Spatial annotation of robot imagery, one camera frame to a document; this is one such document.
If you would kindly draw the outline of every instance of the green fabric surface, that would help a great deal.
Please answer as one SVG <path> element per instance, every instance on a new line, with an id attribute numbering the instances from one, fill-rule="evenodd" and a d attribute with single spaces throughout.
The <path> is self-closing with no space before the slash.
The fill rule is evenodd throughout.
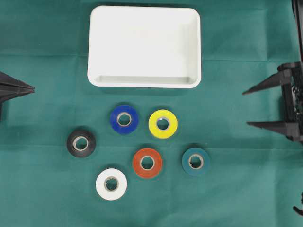
<path id="1" fill-rule="evenodd" d="M 87 79 L 89 16 L 98 5 L 190 7 L 201 16 L 202 82 L 194 89 L 95 87 Z M 0 71 L 36 87 L 5 102 L 0 122 L 0 226 L 284 227 L 302 226 L 300 143 L 248 126 L 283 119 L 281 88 L 242 92 L 299 60 L 290 0 L 1 0 Z M 138 129 L 121 136 L 109 124 L 119 104 L 134 106 Z M 176 135 L 154 138 L 148 118 L 167 108 Z M 68 135 L 94 133 L 95 152 L 76 158 Z M 187 175 L 187 148 L 204 148 L 210 171 Z M 138 149 L 163 158 L 154 179 L 139 178 Z M 99 197 L 98 174 L 121 170 L 127 191 Z"/>

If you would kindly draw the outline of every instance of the orange tape roll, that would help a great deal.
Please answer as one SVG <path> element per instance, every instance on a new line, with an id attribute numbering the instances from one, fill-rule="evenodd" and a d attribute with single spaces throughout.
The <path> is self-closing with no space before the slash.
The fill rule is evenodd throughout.
<path id="1" fill-rule="evenodd" d="M 152 167 L 147 169 L 142 166 L 145 157 L 152 159 Z M 144 148 L 139 150 L 133 157 L 133 169 L 136 174 L 142 178 L 153 178 L 159 174 L 162 169 L 161 155 L 154 149 Z"/>

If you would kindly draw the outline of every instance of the teal tape roll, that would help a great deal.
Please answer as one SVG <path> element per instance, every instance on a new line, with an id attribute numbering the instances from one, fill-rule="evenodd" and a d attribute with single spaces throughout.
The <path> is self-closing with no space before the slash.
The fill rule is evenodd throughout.
<path id="1" fill-rule="evenodd" d="M 190 159 L 196 157 L 200 159 L 200 165 L 195 166 L 190 163 Z M 186 173 L 192 176 L 198 176 L 207 172 L 210 167 L 210 157 L 207 152 L 201 148 L 190 148 L 182 157 L 182 166 Z"/>

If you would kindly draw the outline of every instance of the white tray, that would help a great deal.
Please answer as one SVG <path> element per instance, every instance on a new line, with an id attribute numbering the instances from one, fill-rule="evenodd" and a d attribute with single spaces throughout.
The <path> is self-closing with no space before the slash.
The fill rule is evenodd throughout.
<path id="1" fill-rule="evenodd" d="M 193 88 L 201 81 L 194 9 L 98 6 L 89 33 L 88 79 L 95 86 Z"/>

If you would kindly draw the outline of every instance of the blue tape roll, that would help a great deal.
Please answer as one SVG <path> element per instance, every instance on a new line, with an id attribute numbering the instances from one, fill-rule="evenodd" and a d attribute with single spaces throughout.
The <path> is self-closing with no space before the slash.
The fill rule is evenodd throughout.
<path id="1" fill-rule="evenodd" d="M 193 168 L 190 164 L 190 158 L 196 156 L 202 158 L 203 164 L 199 168 Z M 182 157 L 182 166 L 185 172 L 192 176 L 198 176 L 207 172 L 210 167 L 210 157 L 206 151 L 201 148 L 190 148 L 188 149 Z"/>
<path id="2" fill-rule="evenodd" d="M 118 117 L 121 113 L 127 113 L 131 118 L 130 123 L 126 126 L 122 126 L 118 122 Z M 133 132 L 137 128 L 139 123 L 139 115 L 133 107 L 129 105 L 120 105 L 113 109 L 113 111 L 110 113 L 109 122 L 116 132 L 125 135 Z"/>

